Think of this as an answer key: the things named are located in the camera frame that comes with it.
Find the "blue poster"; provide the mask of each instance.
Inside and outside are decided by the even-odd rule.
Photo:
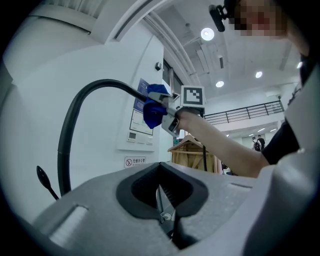
[[[145,96],[148,96],[148,91],[147,91],[147,87],[148,87],[148,83],[143,80],[142,78],[140,78],[140,82],[139,82],[139,86],[138,86],[138,92],[142,93]],[[144,112],[144,102],[139,100],[139,99],[135,99],[134,101],[134,105],[133,105],[133,109],[143,113]]]

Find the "no smoking symbol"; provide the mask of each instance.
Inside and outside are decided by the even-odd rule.
[[[125,161],[125,164],[127,166],[131,166],[132,165],[132,160],[131,159],[128,159],[127,161]]]

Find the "white notice board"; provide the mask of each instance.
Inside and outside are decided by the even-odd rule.
[[[154,134],[154,130],[145,123],[144,114],[135,109],[132,111],[130,130],[148,135]]]
[[[145,156],[127,156],[124,159],[124,168],[130,168],[133,166],[144,165],[146,163]]]

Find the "balcony railing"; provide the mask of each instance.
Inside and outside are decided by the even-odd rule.
[[[284,111],[284,107],[280,100],[268,103],[241,107],[229,111],[206,114],[204,118],[212,125],[230,123],[245,119],[269,116]]]

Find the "blue fabric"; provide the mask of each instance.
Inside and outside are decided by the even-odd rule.
[[[150,84],[147,86],[148,94],[150,92],[169,94],[163,84]],[[143,106],[143,119],[150,129],[161,125],[162,117],[167,114],[167,109],[160,103],[147,98]]]

